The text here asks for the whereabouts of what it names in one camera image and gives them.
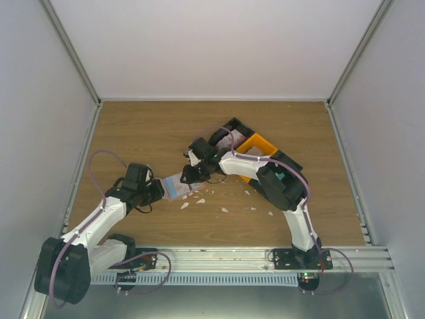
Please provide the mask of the pink card holder wallet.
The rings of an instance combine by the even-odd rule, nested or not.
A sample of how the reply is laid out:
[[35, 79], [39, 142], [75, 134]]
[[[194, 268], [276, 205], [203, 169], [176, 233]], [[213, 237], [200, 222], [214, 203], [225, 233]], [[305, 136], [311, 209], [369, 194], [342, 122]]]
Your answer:
[[165, 198], [173, 201], [197, 191], [205, 186], [204, 183], [185, 184], [180, 182], [182, 173], [170, 175], [161, 180], [165, 192]]

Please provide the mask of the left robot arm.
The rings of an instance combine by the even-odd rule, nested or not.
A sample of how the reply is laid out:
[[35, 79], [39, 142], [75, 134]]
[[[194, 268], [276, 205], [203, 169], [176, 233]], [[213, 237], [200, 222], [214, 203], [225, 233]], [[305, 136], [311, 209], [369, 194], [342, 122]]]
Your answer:
[[69, 304], [79, 303], [92, 279], [107, 269], [130, 274], [153, 269], [155, 249], [137, 249], [135, 239], [110, 229], [131, 211], [151, 207], [165, 192], [152, 169], [131, 163], [126, 175], [107, 190], [99, 206], [81, 224], [60, 238], [48, 238], [41, 247], [34, 290]]

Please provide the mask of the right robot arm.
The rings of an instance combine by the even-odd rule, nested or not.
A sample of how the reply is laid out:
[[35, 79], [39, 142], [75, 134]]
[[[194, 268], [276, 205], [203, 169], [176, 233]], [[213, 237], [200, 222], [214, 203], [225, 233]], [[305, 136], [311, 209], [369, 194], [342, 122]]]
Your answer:
[[250, 178], [251, 186], [283, 211], [292, 236], [295, 264], [309, 269], [317, 262], [321, 246], [307, 209], [311, 191], [302, 168], [286, 154], [247, 155], [232, 146], [217, 150], [204, 138], [197, 138], [183, 155], [189, 164], [183, 168], [181, 183], [208, 181], [215, 173]]

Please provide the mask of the red white card stack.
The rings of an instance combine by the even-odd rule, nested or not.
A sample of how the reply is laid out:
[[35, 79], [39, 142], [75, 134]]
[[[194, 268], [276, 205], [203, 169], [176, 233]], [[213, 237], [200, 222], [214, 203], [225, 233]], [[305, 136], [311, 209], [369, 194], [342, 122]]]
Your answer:
[[231, 133], [232, 135], [227, 134], [217, 142], [215, 146], [216, 149], [230, 148], [232, 143], [234, 143], [234, 148], [237, 148], [246, 139], [246, 136], [241, 134], [238, 130], [233, 130]]

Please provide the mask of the black bin red cards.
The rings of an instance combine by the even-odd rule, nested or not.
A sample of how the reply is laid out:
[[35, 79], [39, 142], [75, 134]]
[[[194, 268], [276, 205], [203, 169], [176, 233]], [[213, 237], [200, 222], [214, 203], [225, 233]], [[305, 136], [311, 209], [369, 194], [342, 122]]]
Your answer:
[[234, 142], [235, 150], [255, 133], [253, 129], [235, 117], [229, 120], [223, 127], [225, 129], [219, 128], [208, 140], [208, 143], [217, 150], [230, 148], [232, 142]]

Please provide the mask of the black bin teal cards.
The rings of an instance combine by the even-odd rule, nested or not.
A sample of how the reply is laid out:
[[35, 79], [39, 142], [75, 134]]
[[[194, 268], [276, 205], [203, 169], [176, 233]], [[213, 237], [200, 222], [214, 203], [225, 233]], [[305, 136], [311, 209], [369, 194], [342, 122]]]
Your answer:
[[[265, 165], [256, 173], [258, 179], [249, 183], [257, 192], [270, 201], [273, 197], [285, 197], [288, 201], [306, 198], [308, 182], [301, 172], [302, 166], [280, 150], [272, 156], [261, 156], [260, 161]], [[285, 173], [284, 182], [275, 173]]]

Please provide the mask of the teal card stack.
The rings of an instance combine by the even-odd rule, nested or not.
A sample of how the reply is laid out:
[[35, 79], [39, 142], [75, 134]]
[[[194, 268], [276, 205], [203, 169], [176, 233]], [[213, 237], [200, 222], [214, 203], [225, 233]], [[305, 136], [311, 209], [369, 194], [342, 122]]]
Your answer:
[[276, 175], [276, 177], [277, 177], [280, 181], [284, 182], [284, 180], [285, 180], [285, 173], [275, 173], [275, 175]]

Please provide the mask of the white debris pile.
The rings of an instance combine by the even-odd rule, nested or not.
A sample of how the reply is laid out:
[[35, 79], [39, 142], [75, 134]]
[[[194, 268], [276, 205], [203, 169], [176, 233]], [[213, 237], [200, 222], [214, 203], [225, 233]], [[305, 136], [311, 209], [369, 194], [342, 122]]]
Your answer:
[[201, 205], [206, 203], [205, 198], [199, 197], [197, 194], [185, 195], [181, 198], [180, 210], [184, 210], [193, 205]]

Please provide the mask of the yellow bin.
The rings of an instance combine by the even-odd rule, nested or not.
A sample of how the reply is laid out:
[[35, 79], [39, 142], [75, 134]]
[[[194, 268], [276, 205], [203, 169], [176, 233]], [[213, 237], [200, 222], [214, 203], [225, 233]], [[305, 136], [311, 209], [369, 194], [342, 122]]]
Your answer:
[[278, 151], [276, 146], [271, 144], [258, 133], [254, 133], [245, 142], [241, 143], [235, 149], [235, 151], [241, 154], [245, 154], [253, 146], [260, 148], [266, 154], [266, 156], [272, 156]]

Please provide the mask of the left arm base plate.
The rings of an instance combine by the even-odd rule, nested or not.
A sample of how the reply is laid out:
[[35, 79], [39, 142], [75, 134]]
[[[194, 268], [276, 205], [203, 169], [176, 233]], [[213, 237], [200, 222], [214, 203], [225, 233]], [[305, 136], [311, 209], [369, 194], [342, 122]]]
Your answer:
[[153, 270], [156, 268], [157, 264], [157, 249], [156, 248], [140, 248], [136, 247], [135, 251], [133, 253], [127, 253], [125, 256], [125, 260], [130, 259], [131, 257], [148, 253], [148, 255], [138, 257], [137, 259], [134, 259], [131, 262], [128, 262], [126, 264], [122, 265], [113, 265], [110, 266], [109, 269], [118, 269], [119, 271], [125, 271], [128, 270], [130, 272], [137, 272], [137, 271], [145, 271], [145, 270]]

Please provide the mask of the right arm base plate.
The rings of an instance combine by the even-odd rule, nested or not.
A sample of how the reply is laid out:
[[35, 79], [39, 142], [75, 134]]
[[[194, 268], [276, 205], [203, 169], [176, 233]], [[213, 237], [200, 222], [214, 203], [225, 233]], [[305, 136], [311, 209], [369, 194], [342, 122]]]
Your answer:
[[302, 251], [296, 247], [272, 249], [272, 261], [277, 270], [331, 270], [333, 262], [329, 251], [319, 253], [316, 247]]

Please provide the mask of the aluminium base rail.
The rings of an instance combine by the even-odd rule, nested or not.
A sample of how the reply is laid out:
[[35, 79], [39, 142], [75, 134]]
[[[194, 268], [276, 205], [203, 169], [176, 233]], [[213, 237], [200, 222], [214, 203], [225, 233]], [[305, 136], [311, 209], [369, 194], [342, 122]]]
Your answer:
[[[54, 265], [58, 270], [70, 274], [96, 276], [113, 265], [122, 265], [148, 255], [143, 253], [125, 260], [128, 249], [119, 241], [108, 241], [89, 252], [82, 245], [70, 247], [63, 255], [58, 250], [43, 250], [38, 261], [38, 269], [51, 272]], [[156, 268], [150, 271], [166, 272], [317, 272], [321, 270], [277, 270], [272, 261], [274, 247], [161, 247], [157, 248]], [[384, 247], [340, 247], [324, 249], [329, 251], [333, 268], [329, 272], [392, 272], [393, 263]]]

